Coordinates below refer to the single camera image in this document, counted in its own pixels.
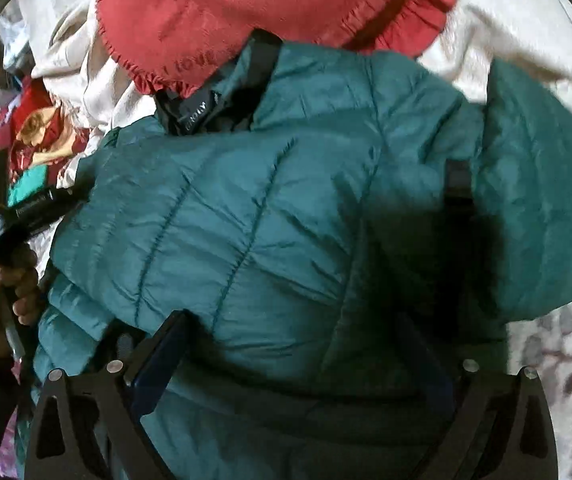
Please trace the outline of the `person's left hand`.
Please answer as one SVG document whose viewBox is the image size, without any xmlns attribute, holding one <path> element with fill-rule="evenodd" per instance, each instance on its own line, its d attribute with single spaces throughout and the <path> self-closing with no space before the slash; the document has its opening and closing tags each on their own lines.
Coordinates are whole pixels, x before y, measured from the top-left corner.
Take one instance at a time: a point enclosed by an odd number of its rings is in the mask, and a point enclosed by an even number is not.
<svg viewBox="0 0 572 480">
<path fill-rule="evenodd" d="M 36 254 L 28 245 L 18 248 L 8 266 L 0 266 L 0 359 L 12 354 L 6 325 L 17 320 L 34 325 L 41 315 L 41 291 Z"/>
</svg>

